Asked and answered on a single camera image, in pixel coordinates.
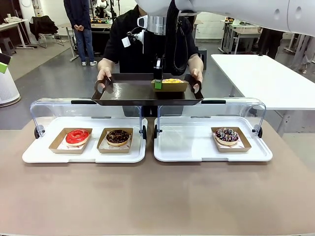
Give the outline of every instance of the green sticker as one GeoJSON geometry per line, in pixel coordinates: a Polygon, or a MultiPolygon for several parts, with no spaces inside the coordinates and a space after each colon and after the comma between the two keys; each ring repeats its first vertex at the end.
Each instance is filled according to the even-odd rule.
{"type": "Polygon", "coordinates": [[[0,62],[0,73],[4,74],[7,68],[8,68],[8,65],[0,62]]]}
{"type": "Polygon", "coordinates": [[[162,89],[162,81],[155,81],[154,88],[162,89]]]}

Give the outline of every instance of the black shirt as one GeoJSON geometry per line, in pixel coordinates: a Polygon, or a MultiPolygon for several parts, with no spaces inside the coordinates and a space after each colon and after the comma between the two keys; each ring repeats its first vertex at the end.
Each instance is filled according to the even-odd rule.
{"type": "Polygon", "coordinates": [[[63,4],[72,28],[82,25],[91,29],[89,0],[63,0],[63,4]]]}
{"type": "MultiPolygon", "coordinates": [[[[110,30],[110,39],[108,40],[104,52],[104,58],[119,63],[121,73],[153,73],[153,57],[152,55],[144,55],[143,45],[140,41],[124,48],[122,39],[127,37],[127,33],[138,27],[137,19],[140,17],[139,8],[136,6],[133,10],[128,11],[124,15],[119,16],[113,23],[110,30]]],[[[184,32],[187,48],[188,58],[193,54],[198,54],[198,48],[195,46],[192,34],[191,24],[185,17],[180,17],[182,22],[181,28],[184,32]]],[[[177,48],[175,63],[177,60],[183,59],[186,56],[183,50],[183,38],[180,37],[178,30],[177,48]]]]}

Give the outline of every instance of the white tray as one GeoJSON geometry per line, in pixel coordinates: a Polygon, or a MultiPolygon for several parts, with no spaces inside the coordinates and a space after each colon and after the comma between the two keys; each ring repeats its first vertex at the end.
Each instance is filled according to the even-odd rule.
{"type": "Polygon", "coordinates": [[[154,156],[159,161],[270,161],[272,158],[270,149],[252,133],[252,125],[242,117],[161,117],[160,129],[162,132],[154,141],[154,156]],[[252,148],[245,153],[220,153],[211,127],[239,127],[252,148]]]}
{"type": "MultiPolygon", "coordinates": [[[[45,126],[45,135],[36,139],[24,152],[22,159],[27,163],[135,163],[144,158],[146,140],[139,133],[139,118],[88,118],[88,117],[59,117],[45,126]],[[92,137],[81,155],[55,154],[49,150],[49,145],[63,128],[92,128],[92,137]],[[133,128],[132,143],[128,154],[101,154],[97,150],[97,142],[104,128],[133,128]]],[[[148,126],[144,118],[142,125],[148,126]]]]}

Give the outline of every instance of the chocolate glazed donut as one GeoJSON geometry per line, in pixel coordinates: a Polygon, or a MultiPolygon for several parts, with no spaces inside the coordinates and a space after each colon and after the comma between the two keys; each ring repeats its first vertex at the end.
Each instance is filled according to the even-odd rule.
{"type": "Polygon", "coordinates": [[[121,129],[112,130],[106,135],[106,140],[109,145],[122,146],[127,143],[129,134],[121,129]]]}
{"type": "Polygon", "coordinates": [[[223,145],[234,145],[239,140],[239,135],[233,129],[220,128],[216,131],[216,139],[223,145]]]}

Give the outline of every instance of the sneakers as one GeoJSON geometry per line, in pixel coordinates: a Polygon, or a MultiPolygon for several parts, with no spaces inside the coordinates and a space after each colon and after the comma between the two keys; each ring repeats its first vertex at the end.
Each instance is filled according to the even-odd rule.
{"type": "Polygon", "coordinates": [[[95,60],[95,61],[90,61],[90,66],[95,66],[95,65],[97,65],[97,61],[95,60]]]}
{"type": "Polygon", "coordinates": [[[299,72],[303,73],[303,74],[306,74],[306,72],[307,72],[307,64],[301,65],[300,68],[299,68],[299,72]]]}
{"type": "MultiPolygon", "coordinates": [[[[95,66],[95,65],[97,65],[97,61],[96,61],[96,60],[90,62],[90,66],[95,66]]],[[[82,62],[82,66],[87,66],[87,62],[86,62],[86,61],[83,61],[83,62],[82,62]]]]}

